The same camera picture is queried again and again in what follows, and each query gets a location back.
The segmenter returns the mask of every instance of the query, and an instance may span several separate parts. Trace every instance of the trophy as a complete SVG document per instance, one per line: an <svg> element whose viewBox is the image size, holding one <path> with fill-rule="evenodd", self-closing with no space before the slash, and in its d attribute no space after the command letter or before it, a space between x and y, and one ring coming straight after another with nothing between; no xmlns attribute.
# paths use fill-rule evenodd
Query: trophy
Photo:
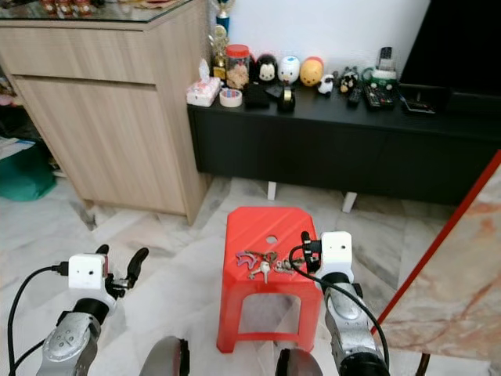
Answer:
<svg viewBox="0 0 501 376"><path fill-rule="evenodd" d="M229 31L229 10L235 4L235 0L211 0L212 5L218 11L216 24L223 26L226 32Z"/></svg>
<svg viewBox="0 0 501 376"><path fill-rule="evenodd" d="M209 41L212 46L212 52L214 53L212 66L213 75L224 81L226 79L225 51L229 43L226 29L222 25L216 25L214 27L214 35L209 35Z"/></svg>

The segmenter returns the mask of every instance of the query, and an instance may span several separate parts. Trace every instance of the yellow figurine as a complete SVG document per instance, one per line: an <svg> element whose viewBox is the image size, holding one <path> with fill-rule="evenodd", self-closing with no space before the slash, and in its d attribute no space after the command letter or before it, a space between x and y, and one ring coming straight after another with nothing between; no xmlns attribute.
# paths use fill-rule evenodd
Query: yellow figurine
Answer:
<svg viewBox="0 0 501 376"><path fill-rule="evenodd" d="M310 56L301 66L299 78L306 86L315 86L323 76L323 61L317 56Z"/></svg>

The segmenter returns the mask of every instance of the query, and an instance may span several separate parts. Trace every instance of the snack jar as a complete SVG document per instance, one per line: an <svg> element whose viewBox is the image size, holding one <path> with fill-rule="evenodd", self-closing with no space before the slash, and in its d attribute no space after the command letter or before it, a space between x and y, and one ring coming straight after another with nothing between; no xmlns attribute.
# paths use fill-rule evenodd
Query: snack jar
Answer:
<svg viewBox="0 0 501 376"><path fill-rule="evenodd" d="M246 45L226 46L226 84L242 90L249 83L251 53Z"/></svg>

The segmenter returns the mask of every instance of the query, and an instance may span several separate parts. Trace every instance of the white wall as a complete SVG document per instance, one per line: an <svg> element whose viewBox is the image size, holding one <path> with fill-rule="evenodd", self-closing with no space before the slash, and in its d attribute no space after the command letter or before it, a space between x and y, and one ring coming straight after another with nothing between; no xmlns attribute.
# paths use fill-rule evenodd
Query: white wall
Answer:
<svg viewBox="0 0 501 376"><path fill-rule="evenodd" d="M236 0L231 43L256 56L271 52L302 61L320 56L326 70L371 67L381 47L392 46L397 70L407 57L429 0ZM214 23L215 13L211 13Z"/></svg>

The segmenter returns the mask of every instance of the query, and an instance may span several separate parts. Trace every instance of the black tv console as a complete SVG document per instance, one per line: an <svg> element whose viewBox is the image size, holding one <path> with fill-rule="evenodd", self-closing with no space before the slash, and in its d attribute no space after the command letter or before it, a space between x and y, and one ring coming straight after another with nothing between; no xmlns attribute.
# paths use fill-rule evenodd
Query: black tv console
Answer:
<svg viewBox="0 0 501 376"><path fill-rule="evenodd" d="M501 147L501 121L372 112L296 88L291 114L188 106L200 172L458 204Z"/></svg>

